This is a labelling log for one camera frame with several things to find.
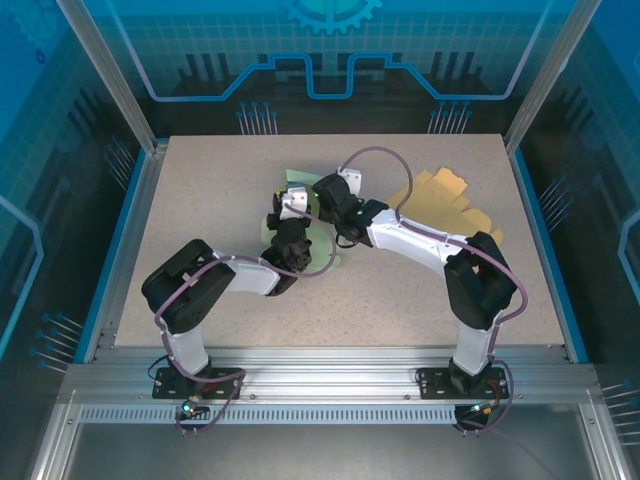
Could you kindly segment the green paper box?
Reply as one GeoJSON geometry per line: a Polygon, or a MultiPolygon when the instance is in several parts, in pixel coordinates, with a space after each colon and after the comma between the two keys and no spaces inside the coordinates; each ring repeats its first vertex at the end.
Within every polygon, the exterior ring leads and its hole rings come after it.
{"type": "MultiPolygon", "coordinates": [[[[303,184],[308,193],[308,203],[311,208],[311,214],[315,217],[319,217],[319,202],[314,197],[312,185],[321,178],[322,176],[318,174],[286,169],[284,184],[278,187],[276,191],[279,192],[288,183],[303,184]]],[[[332,245],[329,236],[326,234],[324,229],[316,222],[312,222],[306,229],[306,232],[308,239],[312,242],[310,248],[311,263],[309,264],[306,272],[311,273],[322,269],[328,263],[329,259],[331,258],[332,245]]],[[[261,223],[261,241],[265,246],[270,245],[270,241],[275,233],[275,230],[269,230],[267,228],[266,219],[263,219],[261,223]]]]}

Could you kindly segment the yellow paper box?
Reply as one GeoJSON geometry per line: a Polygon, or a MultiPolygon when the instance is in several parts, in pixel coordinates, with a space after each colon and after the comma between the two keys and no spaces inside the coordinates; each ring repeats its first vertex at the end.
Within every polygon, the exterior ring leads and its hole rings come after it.
{"type": "Polygon", "coordinates": [[[490,217],[472,208],[464,195],[465,180],[448,168],[435,174],[423,170],[414,177],[413,190],[401,207],[401,214],[440,231],[471,237],[478,231],[489,234],[500,246],[504,240],[501,229],[494,229],[490,217]]]}

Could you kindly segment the blue table side panel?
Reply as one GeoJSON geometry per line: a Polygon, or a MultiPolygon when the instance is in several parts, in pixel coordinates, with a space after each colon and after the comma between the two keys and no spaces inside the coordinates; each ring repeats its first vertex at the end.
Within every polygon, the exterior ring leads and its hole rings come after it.
{"type": "Polygon", "coordinates": [[[558,264],[550,233],[544,222],[525,158],[519,147],[509,153],[508,157],[533,235],[557,321],[563,335],[567,356],[572,363],[588,364],[590,358],[558,264]]]}
{"type": "Polygon", "coordinates": [[[127,187],[125,192],[123,204],[121,206],[118,220],[116,222],[116,225],[113,231],[109,248],[108,248],[108,251],[103,263],[103,267],[98,279],[96,290],[94,292],[94,296],[90,304],[90,308],[84,323],[84,328],[82,330],[82,334],[81,334],[78,346],[76,348],[74,358],[72,360],[73,364],[86,363],[87,358],[91,356],[91,354],[89,353],[89,350],[90,350],[90,342],[91,342],[92,334],[96,329],[99,310],[107,289],[111,272],[114,267],[116,254],[118,252],[118,249],[121,243],[126,221],[129,217],[131,205],[133,203],[133,199],[137,190],[137,185],[138,185],[143,167],[145,166],[146,159],[147,159],[147,154],[143,150],[141,150],[136,159],[133,174],[129,182],[129,186],[127,187]]]}

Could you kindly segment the aluminium frame beam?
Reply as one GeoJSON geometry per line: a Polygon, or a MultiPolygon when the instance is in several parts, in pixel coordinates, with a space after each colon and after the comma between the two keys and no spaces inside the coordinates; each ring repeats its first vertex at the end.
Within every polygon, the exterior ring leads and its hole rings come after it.
{"type": "MultiPolygon", "coordinates": [[[[416,404],[415,372],[445,367],[447,347],[296,347],[211,348],[216,367],[247,373],[243,404],[416,404]]],[[[107,348],[90,364],[68,367],[58,403],[119,404],[151,402],[148,366],[156,348],[107,348]]],[[[513,402],[536,404],[600,403],[603,395],[594,366],[571,363],[558,345],[502,347],[497,359],[514,377],[513,402]]]]}

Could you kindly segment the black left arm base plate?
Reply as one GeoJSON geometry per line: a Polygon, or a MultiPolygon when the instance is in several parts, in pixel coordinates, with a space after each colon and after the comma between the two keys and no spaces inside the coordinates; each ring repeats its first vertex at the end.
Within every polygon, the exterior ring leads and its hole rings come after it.
{"type": "Polygon", "coordinates": [[[238,386],[238,378],[218,383],[198,383],[183,377],[173,366],[159,368],[155,373],[151,396],[161,400],[187,400],[200,396],[203,400],[224,400],[229,396],[233,399],[239,393],[232,391],[238,386]]]}

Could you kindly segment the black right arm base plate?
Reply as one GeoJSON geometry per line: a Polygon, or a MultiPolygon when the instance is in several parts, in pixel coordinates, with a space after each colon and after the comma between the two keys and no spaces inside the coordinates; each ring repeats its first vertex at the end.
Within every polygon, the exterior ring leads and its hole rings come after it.
{"type": "Polygon", "coordinates": [[[415,372],[422,400],[507,400],[510,391],[504,369],[490,366],[479,375],[467,377],[449,367],[420,368],[415,372]]]}

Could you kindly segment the aluminium frame post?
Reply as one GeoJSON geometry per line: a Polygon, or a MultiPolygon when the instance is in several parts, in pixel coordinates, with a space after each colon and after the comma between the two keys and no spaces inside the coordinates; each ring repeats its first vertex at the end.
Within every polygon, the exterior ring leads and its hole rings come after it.
{"type": "Polygon", "coordinates": [[[515,154],[601,2],[602,0],[576,0],[507,131],[505,150],[508,156],[515,154]]]}
{"type": "Polygon", "coordinates": [[[141,148],[147,155],[155,156],[156,136],[84,2],[55,1],[141,148]]]}

